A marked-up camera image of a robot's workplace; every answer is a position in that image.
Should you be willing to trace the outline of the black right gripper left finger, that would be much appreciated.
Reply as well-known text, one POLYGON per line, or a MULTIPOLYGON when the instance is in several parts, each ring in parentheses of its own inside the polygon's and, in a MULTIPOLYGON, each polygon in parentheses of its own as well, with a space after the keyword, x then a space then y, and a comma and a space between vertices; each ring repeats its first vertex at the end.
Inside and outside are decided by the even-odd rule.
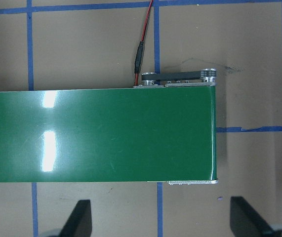
POLYGON ((61 237, 90 237, 92 216, 90 200, 79 200, 60 232, 61 237))

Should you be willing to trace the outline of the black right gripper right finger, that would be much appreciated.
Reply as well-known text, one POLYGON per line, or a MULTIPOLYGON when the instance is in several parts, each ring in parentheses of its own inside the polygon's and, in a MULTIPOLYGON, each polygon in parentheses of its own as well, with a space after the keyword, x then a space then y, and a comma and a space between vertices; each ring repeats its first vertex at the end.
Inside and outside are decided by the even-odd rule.
POLYGON ((230 229, 235 237, 271 237, 272 228, 243 198, 230 199, 230 229))

